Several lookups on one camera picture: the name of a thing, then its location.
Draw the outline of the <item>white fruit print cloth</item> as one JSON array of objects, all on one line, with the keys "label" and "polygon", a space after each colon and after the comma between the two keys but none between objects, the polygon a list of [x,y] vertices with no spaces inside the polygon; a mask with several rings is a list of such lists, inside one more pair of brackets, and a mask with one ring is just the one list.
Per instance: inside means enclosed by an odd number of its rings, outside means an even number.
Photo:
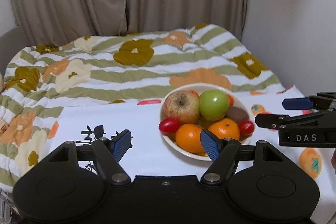
[{"label": "white fruit print cloth", "polygon": [[[195,174],[200,177],[210,166],[172,149],[163,140],[158,129],[161,106],[138,105],[134,102],[84,107],[65,107],[58,118],[59,127],[54,138],[48,141],[53,151],[65,141],[83,141],[82,132],[87,128],[104,126],[105,137],[129,129],[133,147],[120,161],[131,178],[136,175],[175,176]],[[303,148],[280,147],[278,133],[274,130],[255,128],[250,144],[266,140],[297,165],[313,160],[314,168],[320,168],[315,182],[320,189],[319,203],[311,217],[314,223],[335,223],[335,170],[331,164],[332,148],[317,148],[307,154]]]}]

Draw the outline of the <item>small mandarin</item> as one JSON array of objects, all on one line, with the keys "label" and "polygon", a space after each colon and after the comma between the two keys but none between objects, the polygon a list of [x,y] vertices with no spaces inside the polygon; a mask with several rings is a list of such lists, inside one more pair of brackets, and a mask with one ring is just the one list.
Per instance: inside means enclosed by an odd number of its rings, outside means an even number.
[{"label": "small mandarin", "polygon": [[228,98],[229,105],[233,106],[235,103],[234,98],[229,94],[227,94],[227,98]]}]

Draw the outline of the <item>large orange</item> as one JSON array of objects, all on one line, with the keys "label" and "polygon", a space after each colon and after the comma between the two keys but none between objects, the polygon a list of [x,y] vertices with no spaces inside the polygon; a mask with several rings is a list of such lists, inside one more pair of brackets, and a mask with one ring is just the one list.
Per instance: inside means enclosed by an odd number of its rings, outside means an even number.
[{"label": "large orange", "polygon": [[175,134],[177,145],[185,151],[193,154],[202,154],[204,149],[201,145],[202,128],[195,124],[182,125]]}]

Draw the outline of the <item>red cherry tomato front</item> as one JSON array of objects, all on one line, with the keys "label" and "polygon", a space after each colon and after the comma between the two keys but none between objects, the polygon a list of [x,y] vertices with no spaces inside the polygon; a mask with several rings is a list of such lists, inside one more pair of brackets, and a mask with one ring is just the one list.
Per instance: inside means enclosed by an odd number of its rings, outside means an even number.
[{"label": "red cherry tomato front", "polygon": [[158,128],[163,134],[172,134],[180,128],[180,123],[176,118],[165,118],[159,123]]}]

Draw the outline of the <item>red cherry tomato back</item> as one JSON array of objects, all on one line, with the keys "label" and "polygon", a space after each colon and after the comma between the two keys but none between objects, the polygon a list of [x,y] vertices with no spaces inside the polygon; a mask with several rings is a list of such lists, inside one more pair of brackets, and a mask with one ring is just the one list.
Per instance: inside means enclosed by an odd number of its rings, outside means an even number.
[{"label": "red cherry tomato back", "polygon": [[241,136],[251,136],[255,130],[255,125],[252,121],[244,120],[239,123],[239,131]]}]

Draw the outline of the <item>brown kiwi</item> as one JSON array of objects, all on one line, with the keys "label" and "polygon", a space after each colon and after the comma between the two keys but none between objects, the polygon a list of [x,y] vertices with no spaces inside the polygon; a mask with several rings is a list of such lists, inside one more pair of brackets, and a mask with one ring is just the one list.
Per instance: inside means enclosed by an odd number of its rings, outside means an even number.
[{"label": "brown kiwi", "polygon": [[243,121],[249,120],[248,113],[239,107],[236,106],[230,106],[226,113],[226,118],[229,118],[233,121],[235,121],[237,124],[240,124]]}]

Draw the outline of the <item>grey headboard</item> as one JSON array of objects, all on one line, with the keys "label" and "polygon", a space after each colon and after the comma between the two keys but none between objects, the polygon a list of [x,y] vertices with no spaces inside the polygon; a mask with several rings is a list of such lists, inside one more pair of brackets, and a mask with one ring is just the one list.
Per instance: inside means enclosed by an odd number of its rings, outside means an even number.
[{"label": "grey headboard", "polygon": [[0,41],[0,68],[1,75],[5,75],[5,70],[12,58],[23,48],[29,47],[22,28],[17,26],[1,36]]}]

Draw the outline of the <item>orange mandarin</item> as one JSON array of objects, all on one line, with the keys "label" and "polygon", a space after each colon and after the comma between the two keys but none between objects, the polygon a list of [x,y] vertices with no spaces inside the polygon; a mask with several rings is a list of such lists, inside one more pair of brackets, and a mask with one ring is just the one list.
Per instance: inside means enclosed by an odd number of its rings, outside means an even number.
[{"label": "orange mandarin", "polygon": [[209,126],[209,131],[219,139],[231,138],[240,140],[240,130],[238,124],[230,119],[223,118]]}]

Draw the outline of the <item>red cherry tomato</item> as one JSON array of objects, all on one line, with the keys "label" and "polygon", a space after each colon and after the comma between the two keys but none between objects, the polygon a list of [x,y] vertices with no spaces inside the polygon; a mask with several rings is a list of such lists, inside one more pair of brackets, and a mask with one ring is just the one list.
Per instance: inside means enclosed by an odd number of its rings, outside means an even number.
[{"label": "red cherry tomato", "polygon": [[239,123],[239,131],[241,136],[251,136],[255,130],[255,125],[252,121],[244,120]]},{"label": "red cherry tomato", "polygon": [[165,118],[159,123],[158,128],[163,134],[172,134],[180,128],[180,123],[176,118]]}]

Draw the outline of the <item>large yellow-red apple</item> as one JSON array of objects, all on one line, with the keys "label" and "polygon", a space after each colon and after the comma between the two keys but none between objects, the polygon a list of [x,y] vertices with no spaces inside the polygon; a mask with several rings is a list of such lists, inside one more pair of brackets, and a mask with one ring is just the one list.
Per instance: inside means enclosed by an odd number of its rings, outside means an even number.
[{"label": "large yellow-red apple", "polygon": [[175,118],[180,124],[195,123],[200,116],[199,96],[190,90],[171,93],[163,103],[166,118]]}]

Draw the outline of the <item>striped floral quilt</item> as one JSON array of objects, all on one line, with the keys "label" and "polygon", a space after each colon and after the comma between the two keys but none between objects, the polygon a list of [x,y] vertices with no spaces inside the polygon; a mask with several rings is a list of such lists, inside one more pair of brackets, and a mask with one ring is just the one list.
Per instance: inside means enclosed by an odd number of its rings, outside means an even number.
[{"label": "striped floral quilt", "polygon": [[214,24],[23,48],[1,85],[1,188],[11,192],[45,157],[64,108],[148,102],[195,83],[243,95],[284,90],[233,34]]}]

